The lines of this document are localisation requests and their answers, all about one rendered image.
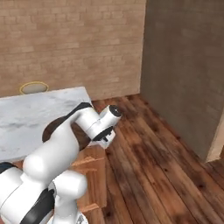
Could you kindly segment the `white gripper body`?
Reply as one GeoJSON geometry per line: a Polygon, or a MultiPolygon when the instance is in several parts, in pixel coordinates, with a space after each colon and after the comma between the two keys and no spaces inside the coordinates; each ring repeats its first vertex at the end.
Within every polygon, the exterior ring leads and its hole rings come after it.
{"type": "Polygon", "coordinates": [[[111,144],[111,140],[105,136],[103,139],[99,141],[93,141],[93,145],[101,146],[104,150],[106,150],[111,144]]]}

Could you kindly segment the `wooden counter cabinet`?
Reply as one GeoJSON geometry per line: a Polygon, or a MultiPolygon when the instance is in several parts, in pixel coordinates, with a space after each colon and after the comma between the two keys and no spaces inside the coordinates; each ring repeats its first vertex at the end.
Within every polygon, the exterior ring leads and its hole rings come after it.
{"type": "Polygon", "coordinates": [[[93,203],[97,204],[99,209],[84,214],[89,224],[105,224],[102,214],[102,209],[107,205],[105,150],[100,146],[89,146],[79,153],[76,161],[86,157],[104,159],[80,166],[70,166],[70,170],[84,174],[87,177],[87,191],[84,196],[77,200],[78,208],[93,203]]]}

